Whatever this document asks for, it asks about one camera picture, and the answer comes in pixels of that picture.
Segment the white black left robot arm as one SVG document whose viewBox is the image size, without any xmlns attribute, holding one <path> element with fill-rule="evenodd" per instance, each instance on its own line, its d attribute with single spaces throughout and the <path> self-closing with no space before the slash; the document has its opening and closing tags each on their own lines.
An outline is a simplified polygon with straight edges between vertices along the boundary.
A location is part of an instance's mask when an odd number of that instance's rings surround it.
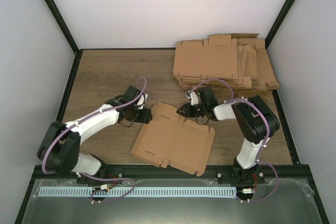
<svg viewBox="0 0 336 224">
<path fill-rule="evenodd" d="M 95 184 L 107 178 L 103 161 L 91 154 L 80 152 L 81 145 L 106 127 L 126 120 L 148 124 L 151 109 L 145 108 L 148 94 L 129 86 L 125 94 L 107 100 L 93 112 L 67 123 L 54 121 L 49 126 L 37 151 L 46 174 L 67 175 L 71 172 L 86 174 Z"/>
</svg>

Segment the cardboard box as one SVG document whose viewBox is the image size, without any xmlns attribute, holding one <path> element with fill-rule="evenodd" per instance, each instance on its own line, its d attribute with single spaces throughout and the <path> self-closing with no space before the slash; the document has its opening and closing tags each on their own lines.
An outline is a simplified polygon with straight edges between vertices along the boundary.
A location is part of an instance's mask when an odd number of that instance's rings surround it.
<svg viewBox="0 0 336 224">
<path fill-rule="evenodd" d="M 131 154 L 147 164 L 171 166 L 200 177 L 206 169 L 215 129 L 187 120 L 176 111 L 169 104 L 155 104 L 151 109 L 153 119 L 142 126 Z"/>
</svg>

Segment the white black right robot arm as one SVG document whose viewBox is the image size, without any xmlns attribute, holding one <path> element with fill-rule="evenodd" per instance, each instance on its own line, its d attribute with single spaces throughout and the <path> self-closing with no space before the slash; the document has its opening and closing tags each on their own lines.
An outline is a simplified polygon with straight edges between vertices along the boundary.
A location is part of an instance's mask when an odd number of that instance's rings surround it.
<svg viewBox="0 0 336 224">
<path fill-rule="evenodd" d="M 176 110 L 185 118 L 203 118 L 212 121 L 235 119 L 244 141 L 234 159 L 232 175 L 235 181 L 244 184 L 255 176 L 262 150 L 280 128 L 280 122 L 273 111 L 259 95 L 249 98 L 232 98 L 218 102 L 210 87 L 187 91 L 189 103 Z"/>
</svg>

